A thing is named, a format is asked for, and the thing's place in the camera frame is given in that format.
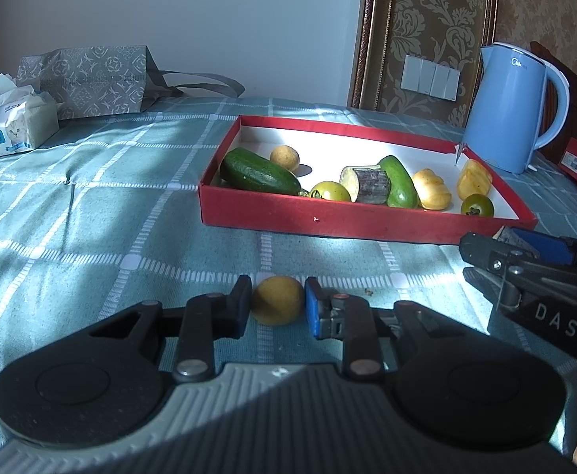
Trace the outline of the light blue electric kettle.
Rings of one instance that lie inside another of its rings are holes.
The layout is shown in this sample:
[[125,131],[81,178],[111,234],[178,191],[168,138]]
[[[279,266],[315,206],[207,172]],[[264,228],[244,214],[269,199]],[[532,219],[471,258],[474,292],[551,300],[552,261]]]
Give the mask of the light blue electric kettle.
[[[549,61],[502,42],[481,48],[483,77],[466,122],[462,146],[487,164],[521,173],[534,152],[560,134],[570,94],[566,76]],[[540,129],[547,87],[558,107],[546,131]]]

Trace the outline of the white tissue pack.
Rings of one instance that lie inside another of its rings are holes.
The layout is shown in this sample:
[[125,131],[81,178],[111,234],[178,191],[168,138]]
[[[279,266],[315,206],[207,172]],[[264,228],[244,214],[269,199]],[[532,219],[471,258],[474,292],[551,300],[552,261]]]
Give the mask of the white tissue pack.
[[47,92],[19,87],[10,75],[0,74],[0,157],[42,146],[59,130],[57,113]]

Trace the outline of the red shallow cardboard box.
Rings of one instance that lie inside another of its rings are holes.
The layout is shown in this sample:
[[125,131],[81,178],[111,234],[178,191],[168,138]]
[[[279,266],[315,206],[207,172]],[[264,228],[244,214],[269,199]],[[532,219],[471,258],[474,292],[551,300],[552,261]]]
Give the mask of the red shallow cardboard box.
[[532,229],[537,218],[502,180],[492,177],[489,198],[493,217],[461,214],[454,198],[444,211],[389,208],[385,204],[326,202],[239,190],[220,177],[220,164],[231,149],[242,147],[262,157],[277,146],[297,150],[298,180],[310,190],[334,181],[346,166],[368,166],[392,154],[409,173],[432,169],[448,190],[472,151],[456,153],[454,142],[375,127],[317,120],[240,116],[228,130],[198,184],[201,218],[208,226],[409,243],[456,244],[468,232],[495,234],[503,226]]

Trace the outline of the small round yellow potato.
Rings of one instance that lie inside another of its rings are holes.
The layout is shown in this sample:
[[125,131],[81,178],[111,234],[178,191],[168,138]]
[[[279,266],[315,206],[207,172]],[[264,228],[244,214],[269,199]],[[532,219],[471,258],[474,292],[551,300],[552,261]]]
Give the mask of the small round yellow potato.
[[277,146],[270,153],[269,160],[290,172],[295,172],[300,165],[298,152],[290,146]]

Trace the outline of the short green cucumber piece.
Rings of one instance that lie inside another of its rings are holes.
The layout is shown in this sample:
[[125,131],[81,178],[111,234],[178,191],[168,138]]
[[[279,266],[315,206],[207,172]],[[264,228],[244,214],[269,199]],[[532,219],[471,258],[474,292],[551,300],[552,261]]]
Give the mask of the short green cucumber piece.
[[391,208],[416,209],[418,195],[409,172],[400,160],[393,155],[387,155],[379,161],[390,182],[390,191],[386,204]]

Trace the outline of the grey-skinned eggplant piece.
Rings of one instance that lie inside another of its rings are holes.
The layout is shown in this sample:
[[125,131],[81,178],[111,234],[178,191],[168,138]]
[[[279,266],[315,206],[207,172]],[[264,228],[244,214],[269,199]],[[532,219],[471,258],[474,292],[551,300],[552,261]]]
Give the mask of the grey-skinned eggplant piece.
[[385,170],[379,166],[346,166],[339,183],[349,192],[351,200],[366,204],[385,204],[391,184]]

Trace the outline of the long dark green cucumber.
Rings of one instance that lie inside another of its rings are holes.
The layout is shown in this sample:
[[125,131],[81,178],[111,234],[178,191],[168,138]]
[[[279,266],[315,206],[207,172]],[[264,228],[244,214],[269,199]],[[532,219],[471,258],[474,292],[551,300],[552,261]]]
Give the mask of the long dark green cucumber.
[[302,192],[292,172],[245,148],[238,147],[225,154],[220,175],[239,190],[287,196],[298,196]]

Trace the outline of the white wall switch panel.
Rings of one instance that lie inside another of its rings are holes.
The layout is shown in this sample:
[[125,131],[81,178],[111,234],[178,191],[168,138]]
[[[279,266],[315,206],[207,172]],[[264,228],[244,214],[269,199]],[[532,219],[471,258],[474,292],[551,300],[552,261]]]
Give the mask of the white wall switch panel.
[[436,62],[406,55],[401,89],[454,102],[458,96],[460,72]]

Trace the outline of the grey patterned paper bag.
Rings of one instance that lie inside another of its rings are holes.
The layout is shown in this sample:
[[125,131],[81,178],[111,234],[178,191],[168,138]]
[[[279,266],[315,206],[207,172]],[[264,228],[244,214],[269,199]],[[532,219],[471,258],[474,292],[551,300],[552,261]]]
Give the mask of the grey patterned paper bag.
[[145,45],[59,48],[26,56],[16,80],[48,93],[59,105],[58,118],[73,120],[141,113],[160,98],[207,91],[239,98],[245,87],[212,73],[195,73],[195,83],[169,85],[169,70],[157,67]]

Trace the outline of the yellow-green tomato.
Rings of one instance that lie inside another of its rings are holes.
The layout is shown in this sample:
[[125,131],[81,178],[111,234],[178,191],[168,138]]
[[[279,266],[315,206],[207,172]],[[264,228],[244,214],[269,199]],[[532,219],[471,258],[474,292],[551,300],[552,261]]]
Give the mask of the yellow-green tomato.
[[317,185],[310,190],[309,197],[338,202],[352,201],[351,195],[347,189],[342,184],[334,181],[323,181],[317,183]]

